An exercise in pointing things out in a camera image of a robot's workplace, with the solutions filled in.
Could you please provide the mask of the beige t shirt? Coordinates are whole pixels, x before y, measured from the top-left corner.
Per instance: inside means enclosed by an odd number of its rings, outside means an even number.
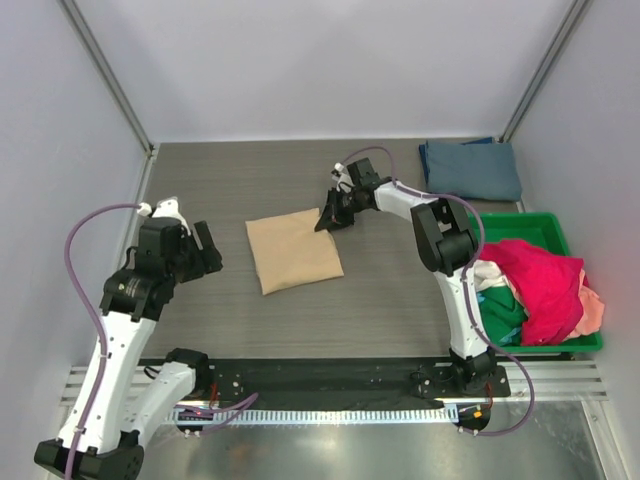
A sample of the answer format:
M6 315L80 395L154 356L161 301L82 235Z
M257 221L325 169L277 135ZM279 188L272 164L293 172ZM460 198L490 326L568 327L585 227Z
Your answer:
M263 295L344 275L333 236L314 227L317 208L245 223Z

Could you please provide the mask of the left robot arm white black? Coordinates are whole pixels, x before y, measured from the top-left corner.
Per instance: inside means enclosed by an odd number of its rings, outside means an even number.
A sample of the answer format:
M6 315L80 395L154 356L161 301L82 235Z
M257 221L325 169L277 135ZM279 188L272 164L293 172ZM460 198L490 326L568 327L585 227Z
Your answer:
M93 313L98 337L80 393L58 435L37 445L36 465L61 479L138 477L146 445L164 418L182 399L202 399L212 387L207 355L176 348L129 404L139 360L176 286L221 268L206 222L192 228L172 217L142 223L137 245L105 281Z

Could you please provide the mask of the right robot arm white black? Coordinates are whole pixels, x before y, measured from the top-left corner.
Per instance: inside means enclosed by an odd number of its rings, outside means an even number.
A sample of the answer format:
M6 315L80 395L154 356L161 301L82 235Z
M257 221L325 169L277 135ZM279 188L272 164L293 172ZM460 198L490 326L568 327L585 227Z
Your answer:
M439 285L450 330L450 380L460 394L484 389L497 368L495 351L481 322L474 286L479 243L467 209L459 201L412 189L381 177L369 159L337 163L336 185L327 193L315 230L352 226L364 210L393 214L411 223L422 264Z

